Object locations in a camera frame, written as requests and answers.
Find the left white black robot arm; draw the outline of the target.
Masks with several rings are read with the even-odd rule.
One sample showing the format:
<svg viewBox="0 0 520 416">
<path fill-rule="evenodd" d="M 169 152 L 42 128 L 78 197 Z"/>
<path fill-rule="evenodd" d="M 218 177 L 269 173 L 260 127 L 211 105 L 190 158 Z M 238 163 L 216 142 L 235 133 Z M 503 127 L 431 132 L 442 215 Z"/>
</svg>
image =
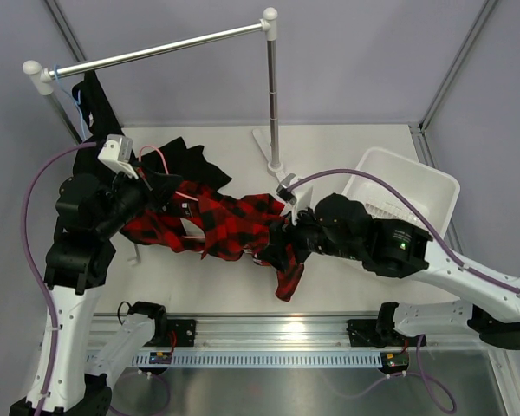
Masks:
<svg viewBox="0 0 520 416">
<path fill-rule="evenodd" d="M 174 345 L 165 307 L 136 302 L 114 337 L 89 359 L 94 311 L 114 259 L 112 237 L 152 203 L 139 178 L 117 176 L 107 187 L 94 175 L 64 181 L 45 271 L 37 274 L 49 315 L 33 385 L 12 415 L 105 415 L 113 389 L 146 344 Z"/>
</svg>

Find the red black plaid shirt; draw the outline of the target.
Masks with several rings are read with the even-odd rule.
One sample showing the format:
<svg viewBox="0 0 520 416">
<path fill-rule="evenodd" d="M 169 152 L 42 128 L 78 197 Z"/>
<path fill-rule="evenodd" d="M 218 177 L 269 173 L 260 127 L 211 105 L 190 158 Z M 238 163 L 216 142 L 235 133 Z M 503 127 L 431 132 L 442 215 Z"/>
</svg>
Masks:
<svg viewBox="0 0 520 416">
<path fill-rule="evenodd" d="M 248 254 L 257 265 L 275 269 L 258 260 L 257 253 L 267 245 L 273 224 L 290 224 L 283 209 L 284 204 L 268 193 L 233 198 L 185 180 L 165 212 L 146 209 L 120 234 L 135 244 L 165 246 L 175 253 L 193 251 L 230 262 Z M 303 272 L 304 263 L 286 272 L 276 270 L 275 296 L 288 302 Z"/>
</svg>

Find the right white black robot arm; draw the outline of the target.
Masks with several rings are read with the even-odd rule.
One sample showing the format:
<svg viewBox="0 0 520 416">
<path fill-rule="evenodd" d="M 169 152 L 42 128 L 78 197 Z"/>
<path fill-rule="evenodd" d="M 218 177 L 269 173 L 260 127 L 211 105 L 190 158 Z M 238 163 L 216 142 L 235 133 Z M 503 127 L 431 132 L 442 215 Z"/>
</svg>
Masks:
<svg viewBox="0 0 520 416">
<path fill-rule="evenodd" d="M 362 203 L 332 194 L 271 225 L 269 242 L 256 257 L 279 272 L 280 297 L 287 299 L 313 253 L 457 297 L 427 305 L 384 302 L 375 318 L 348 321 L 353 346 L 402 347 L 418 337 L 466 334 L 496 348 L 520 350 L 520 277 L 475 264 L 416 225 L 373 218 Z"/>
</svg>

